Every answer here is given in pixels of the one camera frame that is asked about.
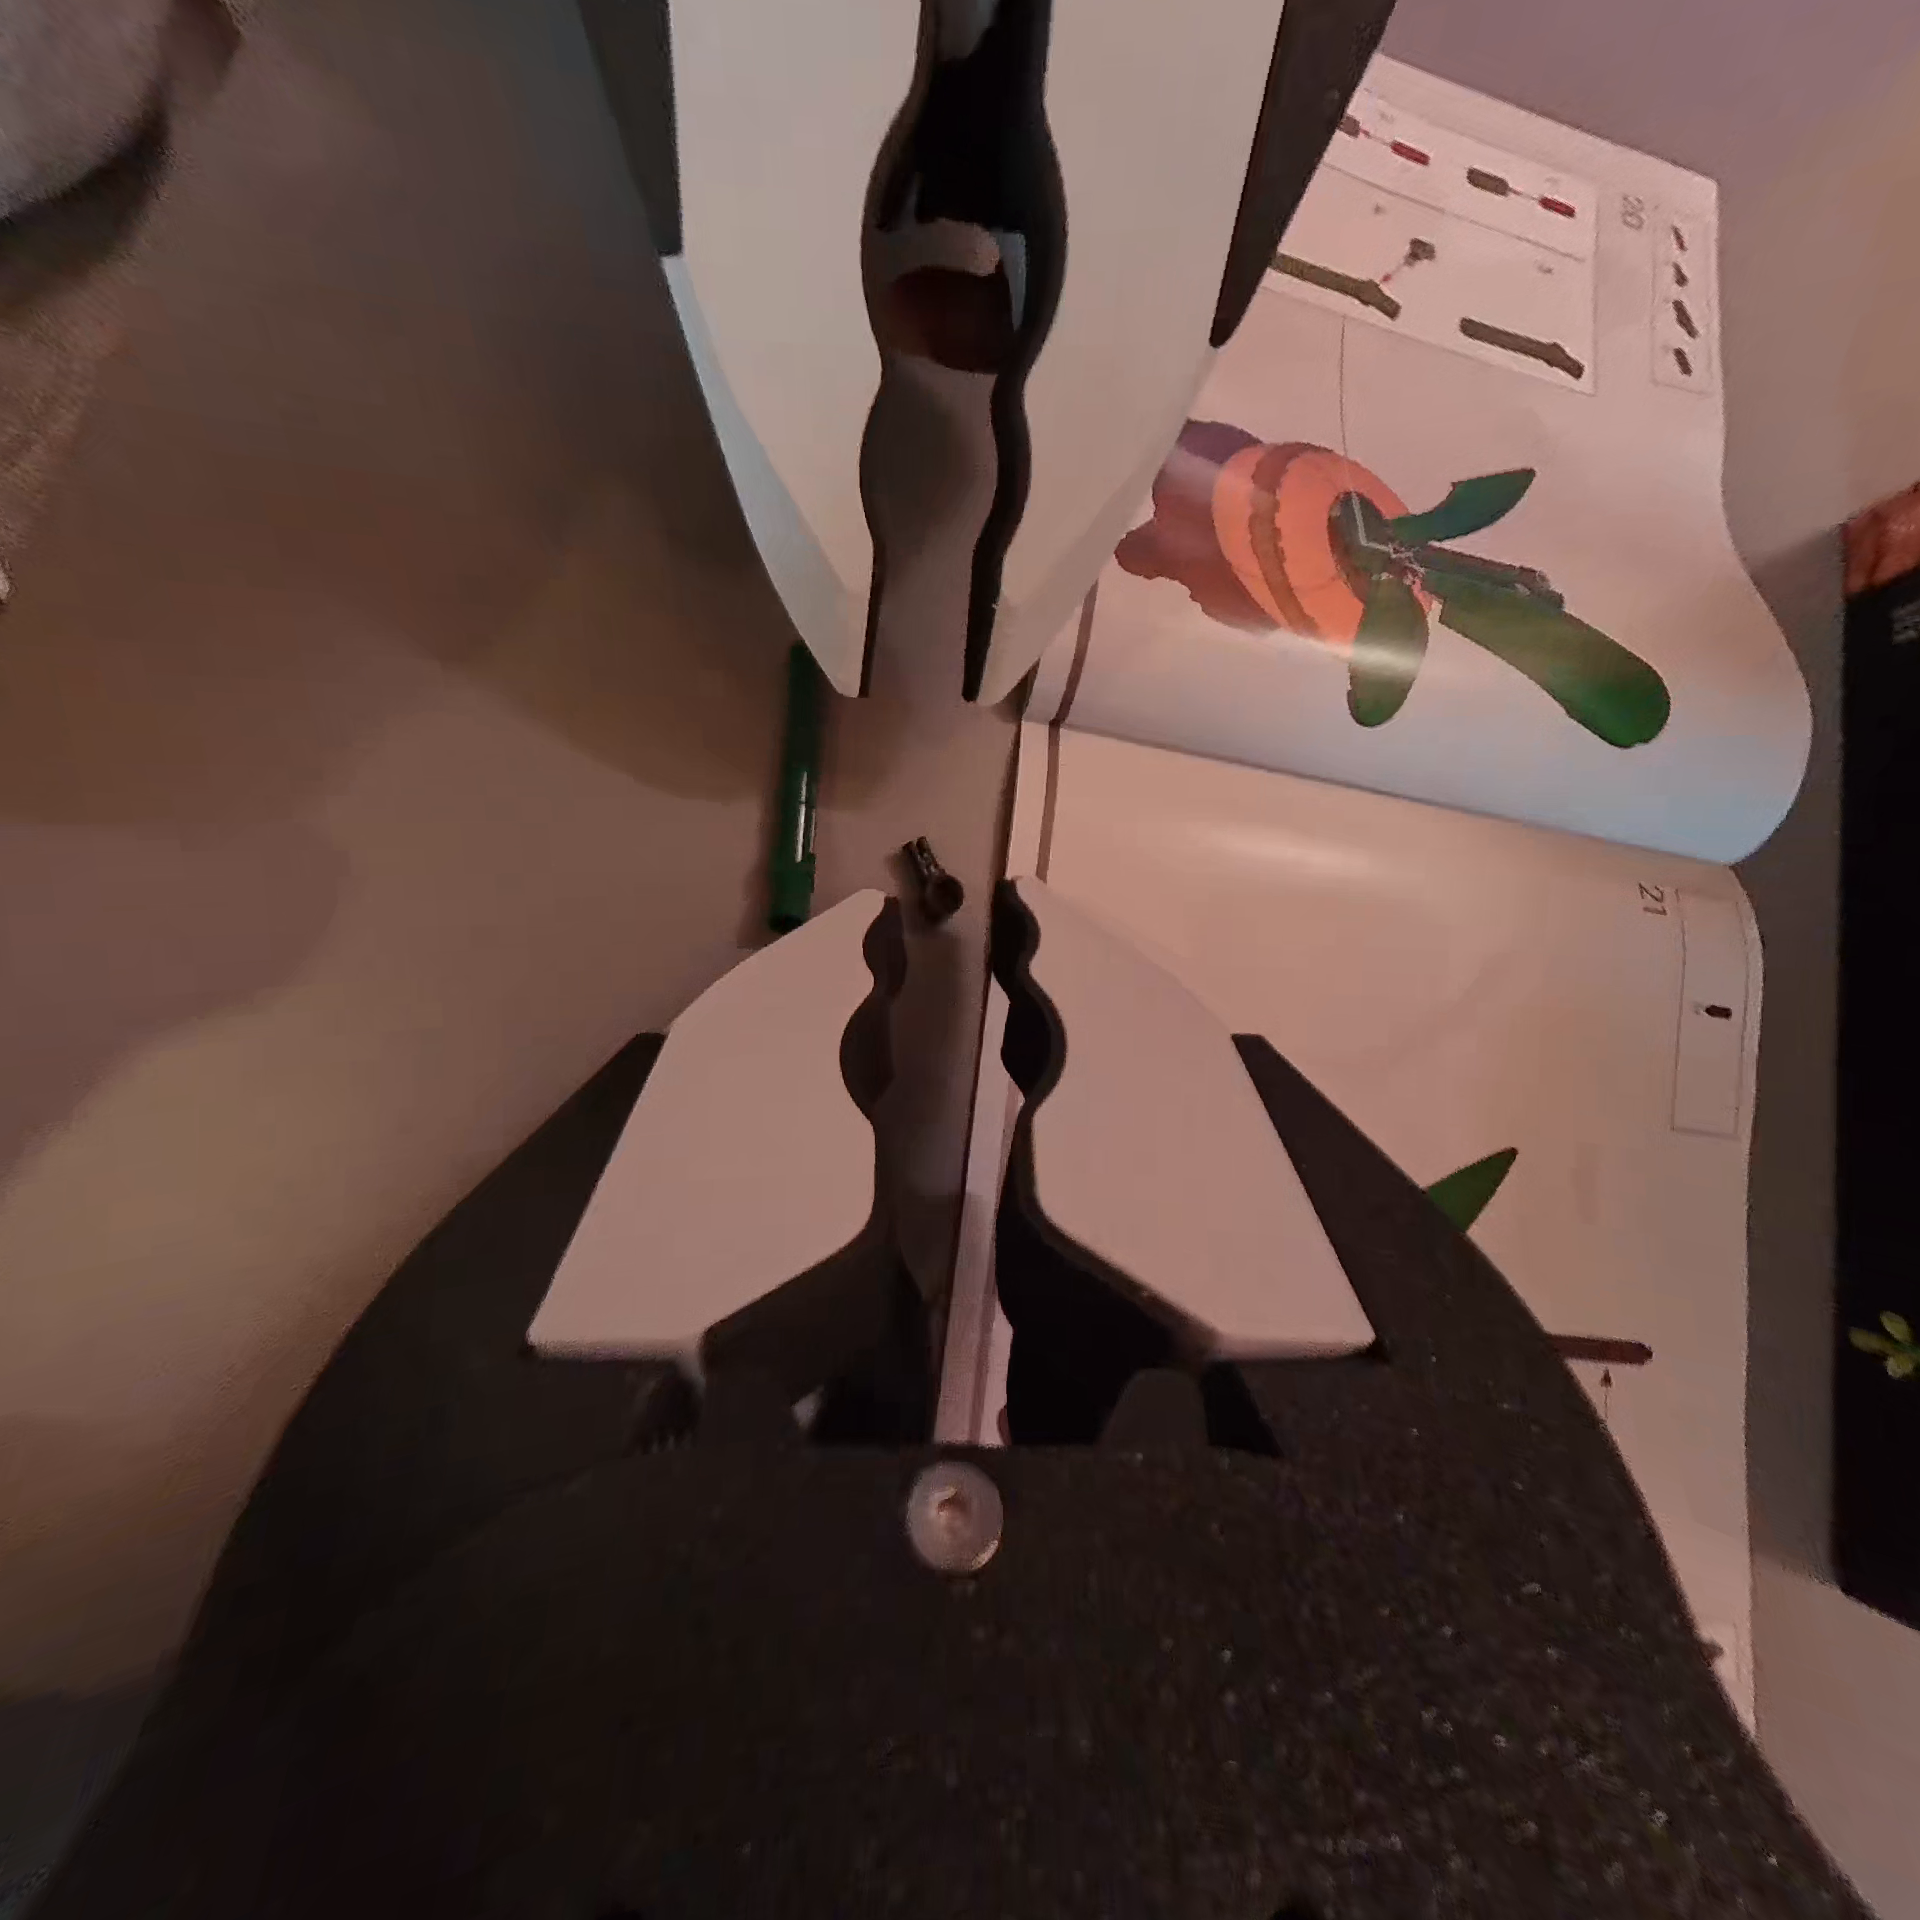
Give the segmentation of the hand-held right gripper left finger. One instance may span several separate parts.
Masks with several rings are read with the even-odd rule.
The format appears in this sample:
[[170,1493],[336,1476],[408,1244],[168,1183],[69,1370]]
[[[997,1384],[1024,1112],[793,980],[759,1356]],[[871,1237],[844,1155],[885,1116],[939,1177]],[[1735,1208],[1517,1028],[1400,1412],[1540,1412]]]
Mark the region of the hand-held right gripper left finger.
[[859,892],[723,973],[666,1032],[529,1327],[539,1356],[841,1373],[899,1258],[876,1112],[900,904]]

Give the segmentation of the black orchid toy set box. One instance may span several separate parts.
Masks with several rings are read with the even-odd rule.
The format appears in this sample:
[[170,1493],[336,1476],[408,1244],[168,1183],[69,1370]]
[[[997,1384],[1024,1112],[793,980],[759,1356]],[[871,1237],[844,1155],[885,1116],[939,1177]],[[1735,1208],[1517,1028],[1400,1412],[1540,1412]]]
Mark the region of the black orchid toy set box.
[[1919,484],[1842,528],[1832,1551],[1919,1627]]

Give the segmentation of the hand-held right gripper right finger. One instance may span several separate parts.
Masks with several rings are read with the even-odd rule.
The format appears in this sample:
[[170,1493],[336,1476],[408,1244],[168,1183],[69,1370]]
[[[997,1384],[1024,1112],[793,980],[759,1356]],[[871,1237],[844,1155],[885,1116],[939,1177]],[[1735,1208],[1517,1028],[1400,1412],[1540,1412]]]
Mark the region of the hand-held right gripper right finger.
[[1039,879],[992,912],[1019,1092],[997,1288],[1018,1333],[1116,1364],[1369,1349],[1349,1283],[1223,1020]]

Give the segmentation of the dark green toy stem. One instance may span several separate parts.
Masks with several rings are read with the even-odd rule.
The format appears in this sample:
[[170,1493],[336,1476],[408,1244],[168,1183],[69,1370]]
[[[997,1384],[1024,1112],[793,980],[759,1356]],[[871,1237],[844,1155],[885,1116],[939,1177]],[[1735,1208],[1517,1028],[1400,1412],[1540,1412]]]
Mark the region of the dark green toy stem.
[[795,643],[785,663],[785,723],[775,781],[765,925],[775,937],[809,919],[816,879],[815,840],[825,764],[825,680]]

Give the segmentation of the grey desk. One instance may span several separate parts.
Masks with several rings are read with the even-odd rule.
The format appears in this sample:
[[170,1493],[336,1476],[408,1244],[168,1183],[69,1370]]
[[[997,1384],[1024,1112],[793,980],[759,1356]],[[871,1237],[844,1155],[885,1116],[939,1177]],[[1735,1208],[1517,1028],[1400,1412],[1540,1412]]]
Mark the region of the grey desk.
[[[4,650],[4,1676],[164,1671],[28,1915],[1872,1915],[1554,1337],[1263,1035],[1375,1344],[1116,1364],[1001,1311],[1061,633],[997,705],[964,668],[1061,256],[1048,7],[1015,356],[877,346],[868,682],[823,677],[807,922],[874,890],[905,941],[841,1373],[529,1340],[667,1027],[781,937],[801,643],[578,5],[440,5],[363,88],[255,17],[186,184],[252,250],[175,323],[240,405],[92,431]],[[880,229],[935,58],[919,5],[874,337],[938,255]]]

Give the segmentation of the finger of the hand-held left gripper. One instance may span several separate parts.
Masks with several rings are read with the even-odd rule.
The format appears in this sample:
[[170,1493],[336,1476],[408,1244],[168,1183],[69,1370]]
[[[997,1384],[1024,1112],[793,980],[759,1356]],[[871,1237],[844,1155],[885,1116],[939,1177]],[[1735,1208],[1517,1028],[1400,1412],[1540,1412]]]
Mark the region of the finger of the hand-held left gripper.
[[921,10],[675,2],[666,28],[666,284],[763,571],[828,685],[855,699],[876,565],[859,467],[880,388],[861,236],[919,79]]
[[1001,703],[1097,583],[1213,361],[1281,2],[1048,5],[1042,125],[1063,201],[1051,308],[997,391],[1015,524],[976,555],[964,691]]

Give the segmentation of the open building instruction booklet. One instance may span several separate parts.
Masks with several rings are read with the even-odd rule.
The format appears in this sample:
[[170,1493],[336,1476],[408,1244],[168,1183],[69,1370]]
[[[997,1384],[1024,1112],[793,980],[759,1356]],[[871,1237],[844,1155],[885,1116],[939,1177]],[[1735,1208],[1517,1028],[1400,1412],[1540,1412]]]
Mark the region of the open building instruction booklet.
[[1375,60],[1040,663],[1010,871],[1493,1260],[1751,1722],[1735,865],[1810,703],[1722,453],[1715,180]]

